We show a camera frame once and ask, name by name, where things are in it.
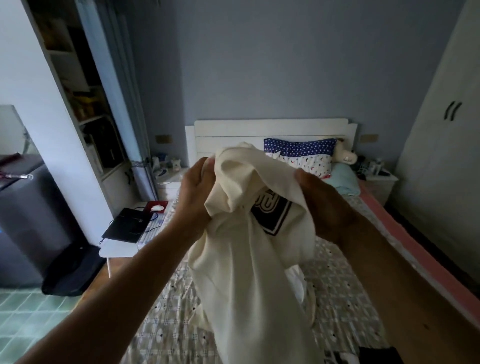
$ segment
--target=computer mouse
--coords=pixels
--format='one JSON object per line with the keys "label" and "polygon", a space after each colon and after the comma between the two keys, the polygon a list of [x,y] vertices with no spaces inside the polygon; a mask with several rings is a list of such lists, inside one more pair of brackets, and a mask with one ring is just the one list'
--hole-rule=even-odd
{"label": "computer mouse", "polygon": [[165,208],[162,205],[155,205],[150,209],[151,212],[163,211],[163,210],[165,210]]}

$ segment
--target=gray wall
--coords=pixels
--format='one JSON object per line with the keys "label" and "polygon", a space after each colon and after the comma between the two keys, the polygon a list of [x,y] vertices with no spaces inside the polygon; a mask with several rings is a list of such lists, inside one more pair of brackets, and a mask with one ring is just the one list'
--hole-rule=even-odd
{"label": "gray wall", "polygon": [[185,160],[197,119],[346,117],[380,135],[357,153],[394,164],[463,0],[161,3],[127,14],[153,151]]}

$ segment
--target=wall outlet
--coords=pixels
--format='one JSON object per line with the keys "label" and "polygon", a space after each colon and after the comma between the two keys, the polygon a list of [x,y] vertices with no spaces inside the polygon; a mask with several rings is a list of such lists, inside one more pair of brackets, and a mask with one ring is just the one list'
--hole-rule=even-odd
{"label": "wall outlet", "polygon": [[171,144],[173,142],[173,138],[170,134],[155,135],[155,141],[157,144]]}
{"label": "wall outlet", "polygon": [[360,135],[360,143],[375,143],[378,140],[378,134]]}

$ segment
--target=patterned bedding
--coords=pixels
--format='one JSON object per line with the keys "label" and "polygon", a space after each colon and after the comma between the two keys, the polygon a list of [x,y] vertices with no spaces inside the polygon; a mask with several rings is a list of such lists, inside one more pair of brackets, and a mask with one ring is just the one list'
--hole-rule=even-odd
{"label": "patterned bedding", "polygon": [[[374,223],[393,246],[399,247],[400,243],[359,197],[345,199]],[[356,353],[359,346],[389,346],[376,310],[336,245],[317,238],[315,259],[300,267],[315,289],[317,307],[312,331],[321,348]],[[213,333],[188,325],[199,303],[185,258],[140,325],[122,363],[221,363]]]}

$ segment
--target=white headboard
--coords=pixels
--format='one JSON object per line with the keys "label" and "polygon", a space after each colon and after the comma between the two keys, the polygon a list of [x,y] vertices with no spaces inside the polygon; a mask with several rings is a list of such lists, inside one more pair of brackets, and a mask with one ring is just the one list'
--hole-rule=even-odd
{"label": "white headboard", "polygon": [[344,138],[345,149],[351,150],[356,131],[357,124],[348,119],[197,120],[195,125],[185,126],[189,166],[219,148],[240,142],[263,150],[264,138],[269,137],[290,142]]}

